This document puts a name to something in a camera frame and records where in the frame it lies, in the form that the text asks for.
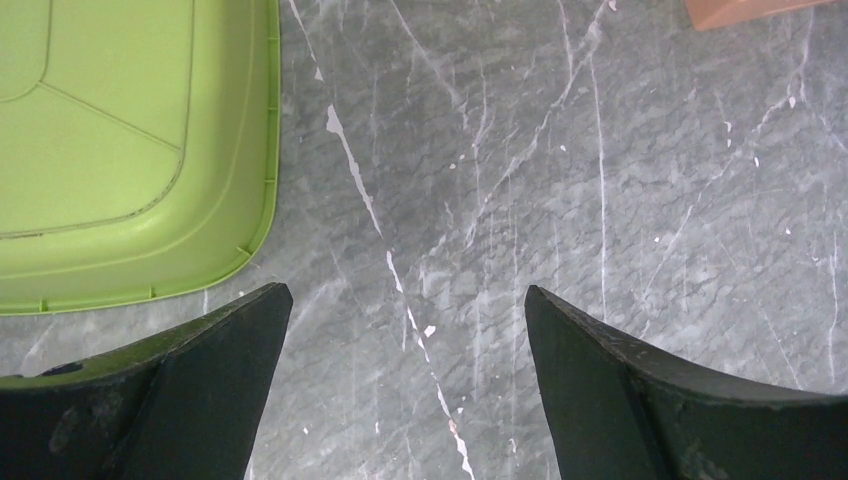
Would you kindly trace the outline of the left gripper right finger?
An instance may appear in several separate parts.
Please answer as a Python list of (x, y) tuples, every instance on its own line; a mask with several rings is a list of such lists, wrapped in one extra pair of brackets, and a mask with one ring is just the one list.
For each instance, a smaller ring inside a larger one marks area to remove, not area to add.
[(524, 310), (565, 479), (843, 479), (847, 399), (719, 372), (531, 286)]

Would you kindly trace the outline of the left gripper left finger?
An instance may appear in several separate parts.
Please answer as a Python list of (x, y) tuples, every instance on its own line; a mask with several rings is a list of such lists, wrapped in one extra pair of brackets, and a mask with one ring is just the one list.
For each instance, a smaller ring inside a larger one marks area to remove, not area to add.
[(1, 380), (5, 479), (241, 479), (293, 298), (270, 283), (204, 316)]

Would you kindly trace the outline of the green plastic basin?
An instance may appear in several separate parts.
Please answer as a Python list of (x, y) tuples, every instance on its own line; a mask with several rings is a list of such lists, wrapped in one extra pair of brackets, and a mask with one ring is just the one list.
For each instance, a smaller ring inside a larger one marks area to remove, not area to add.
[(1, 5), (1, 311), (208, 288), (277, 198), (275, 1)]

